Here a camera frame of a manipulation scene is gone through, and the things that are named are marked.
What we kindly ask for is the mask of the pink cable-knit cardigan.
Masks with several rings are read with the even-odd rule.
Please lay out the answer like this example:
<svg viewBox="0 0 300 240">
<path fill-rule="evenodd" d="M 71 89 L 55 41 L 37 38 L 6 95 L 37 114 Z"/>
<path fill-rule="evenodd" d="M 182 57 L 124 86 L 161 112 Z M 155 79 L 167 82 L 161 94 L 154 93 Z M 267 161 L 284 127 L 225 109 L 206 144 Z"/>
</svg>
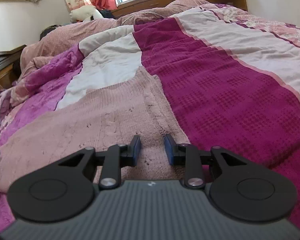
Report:
<svg viewBox="0 0 300 240">
<path fill-rule="evenodd" d="M 123 179 L 178 179 L 182 167 L 171 167 L 163 137 L 188 138 L 177 123 L 158 76 L 140 67 L 129 81 L 90 91 L 76 103 L 47 112 L 16 131 L 0 147 L 0 192 L 18 178 L 86 147 L 104 151 L 129 143 L 135 135 L 142 149 L 136 167 Z"/>
</svg>

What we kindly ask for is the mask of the dark wooden headboard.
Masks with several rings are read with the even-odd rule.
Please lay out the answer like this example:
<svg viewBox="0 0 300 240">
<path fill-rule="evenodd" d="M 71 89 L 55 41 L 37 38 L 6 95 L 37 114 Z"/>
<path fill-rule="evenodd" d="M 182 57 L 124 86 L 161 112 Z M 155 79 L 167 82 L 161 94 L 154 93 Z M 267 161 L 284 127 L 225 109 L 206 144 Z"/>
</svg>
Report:
<svg viewBox="0 0 300 240">
<path fill-rule="evenodd" d="M 12 87 L 21 75 L 20 57 L 26 45 L 0 52 L 0 91 Z"/>
</svg>

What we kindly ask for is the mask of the magenta pink white patchwork blanket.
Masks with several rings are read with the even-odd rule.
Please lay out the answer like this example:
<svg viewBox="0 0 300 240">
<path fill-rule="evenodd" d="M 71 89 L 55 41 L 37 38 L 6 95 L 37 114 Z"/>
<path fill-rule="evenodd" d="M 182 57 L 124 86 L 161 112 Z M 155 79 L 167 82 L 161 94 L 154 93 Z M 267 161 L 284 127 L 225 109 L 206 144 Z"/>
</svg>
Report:
<svg viewBox="0 0 300 240">
<path fill-rule="evenodd" d="M 223 146 L 294 183 L 290 221 L 300 228 L 300 44 L 249 19 L 204 4 L 83 39 L 12 89 L 0 147 L 41 115 L 129 81 L 143 67 L 159 77 L 187 142 Z M 0 192 L 0 231 L 13 221 Z"/>
</svg>

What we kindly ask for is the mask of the dusty pink duvet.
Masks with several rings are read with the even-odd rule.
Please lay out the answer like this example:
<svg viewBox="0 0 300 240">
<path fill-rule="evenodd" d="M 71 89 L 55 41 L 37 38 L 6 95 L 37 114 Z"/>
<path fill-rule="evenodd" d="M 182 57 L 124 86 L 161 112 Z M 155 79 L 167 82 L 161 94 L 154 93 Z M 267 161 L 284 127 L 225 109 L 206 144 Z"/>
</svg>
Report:
<svg viewBox="0 0 300 240">
<path fill-rule="evenodd" d="M 207 3 L 208 1 L 206 0 L 176 0 L 163 8 L 141 10 L 122 16 L 117 20 L 99 18 L 90 22 L 73 23 L 58 27 L 44 36 L 39 42 L 26 46 L 23 49 L 20 57 L 21 75 L 18 80 L 20 81 L 48 64 L 54 56 L 70 49 L 86 37 L 122 25 L 155 22 Z"/>
</svg>

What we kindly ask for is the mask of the person's dark hair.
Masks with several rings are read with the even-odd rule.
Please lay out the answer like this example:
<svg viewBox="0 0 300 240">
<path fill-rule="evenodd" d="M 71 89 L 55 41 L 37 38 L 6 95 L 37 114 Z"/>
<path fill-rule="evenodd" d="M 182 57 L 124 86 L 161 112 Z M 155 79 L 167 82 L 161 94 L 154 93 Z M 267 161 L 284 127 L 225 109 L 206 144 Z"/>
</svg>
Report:
<svg viewBox="0 0 300 240">
<path fill-rule="evenodd" d="M 61 27 L 62 25 L 59 24 L 55 24 L 55 25 L 51 25 L 47 28 L 45 28 L 41 33 L 40 33 L 40 40 L 42 40 L 47 34 L 49 34 L 50 32 L 54 31 L 55 29 Z"/>
</svg>

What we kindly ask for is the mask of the white plush toy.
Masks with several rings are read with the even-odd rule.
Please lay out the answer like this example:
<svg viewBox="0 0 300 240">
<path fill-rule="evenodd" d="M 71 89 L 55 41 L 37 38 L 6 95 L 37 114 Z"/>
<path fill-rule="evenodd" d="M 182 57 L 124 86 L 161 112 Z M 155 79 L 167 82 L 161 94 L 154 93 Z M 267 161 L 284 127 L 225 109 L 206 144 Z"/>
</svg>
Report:
<svg viewBox="0 0 300 240">
<path fill-rule="evenodd" d="M 102 14 L 93 5 L 84 5 L 70 12 L 72 23 L 91 21 L 91 17 L 94 20 L 103 18 Z"/>
</svg>

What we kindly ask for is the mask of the red cloth at window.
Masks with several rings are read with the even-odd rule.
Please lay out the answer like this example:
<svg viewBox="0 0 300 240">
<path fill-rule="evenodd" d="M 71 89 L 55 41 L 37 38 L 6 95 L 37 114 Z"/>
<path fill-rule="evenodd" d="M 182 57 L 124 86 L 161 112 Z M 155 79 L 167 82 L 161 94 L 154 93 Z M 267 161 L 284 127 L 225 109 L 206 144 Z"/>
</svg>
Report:
<svg viewBox="0 0 300 240">
<path fill-rule="evenodd" d="M 117 4 L 115 0 L 92 0 L 91 3 L 98 10 L 116 10 Z"/>
</svg>

